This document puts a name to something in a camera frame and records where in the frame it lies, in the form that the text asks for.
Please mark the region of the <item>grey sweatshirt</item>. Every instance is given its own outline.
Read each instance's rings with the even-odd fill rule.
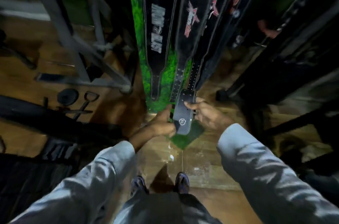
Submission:
[[[239,124],[228,127],[217,150],[224,170],[237,181],[263,223],[339,223],[339,209]],[[123,141],[102,150],[73,177],[33,203],[11,223],[91,224],[130,170],[135,152]],[[127,201],[114,224],[217,223],[193,197],[140,194]]]

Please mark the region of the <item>wooden floor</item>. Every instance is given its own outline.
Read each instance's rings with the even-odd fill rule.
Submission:
[[[0,94],[29,102],[42,104],[43,97],[49,98],[49,108],[56,109],[57,93],[67,85],[38,83],[34,81],[37,72],[75,75],[72,67],[58,66],[49,61],[71,63],[64,48],[58,43],[58,36],[50,22],[6,18],[0,20],[0,28],[7,34],[10,47],[20,50],[38,62],[36,71],[26,68],[15,57],[0,57]],[[77,32],[87,41],[94,40],[90,28],[79,28]],[[207,81],[198,92],[198,96],[217,106],[245,126],[244,119],[235,105],[224,105],[215,102],[215,92],[229,87],[239,73],[225,72],[228,62],[223,59],[221,68]],[[90,103],[88,110],[93,114],[82,115],[79,120],[96,123],[114,123],[122,127],[123,134],[128,137],[137,130],[146,117],[145,94],[143,91],[140,69],[137,70],[134,90],[131,95],[122,95],[118,89],[76,87],[80,92],[78,101],[71,109],[79,109],[84,102],[86,91],[100,94],[98,101]],[[278,110],[271,113],[272,125],[295,118],[296,115],[282,114]],[[0,135],[6,144],[6,153],[36,156],[46,141],[43,134],[18,127],[10,123],[0,122]],[[223,223],[259,223],[259,219],[249,206],[240,186],[227,175],[221,166],[216,144],[220,134],[206,130],[194,140],[184,151],[177,148],[165,137],[156,137],[149,141],[138,153],[136,171],[146,179],[146,184],[153,192],[164,188],[171,189],[176,174],[184,171],[190,179],[192,193],[205,205],[210,213]],[[319,138],[312,126],[294,130],[293,137],[317,141]],[[130,177],[112,197],[115,200],[110,213],[114,215],[126,201],[129,194]]]

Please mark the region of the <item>person's right hand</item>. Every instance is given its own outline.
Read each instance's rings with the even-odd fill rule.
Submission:
[[[200,97],[197,97],[196,103],[185,101],[184,104],[188,109],[196,111],[194,118],[205,127],[224,131],[227,127],[235,123],[233,119],[227,117]]]

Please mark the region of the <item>foot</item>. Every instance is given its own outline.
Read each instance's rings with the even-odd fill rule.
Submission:
[[[130,195],[133,197],[138,191],[144,191],[149,194],[149,190],[146,187],[145,180],[142,176],[137,176],[132,180]]]
[[[174,192],[181,194],[189,193],[189,178],[184,172],[179,172],[175,179]]]

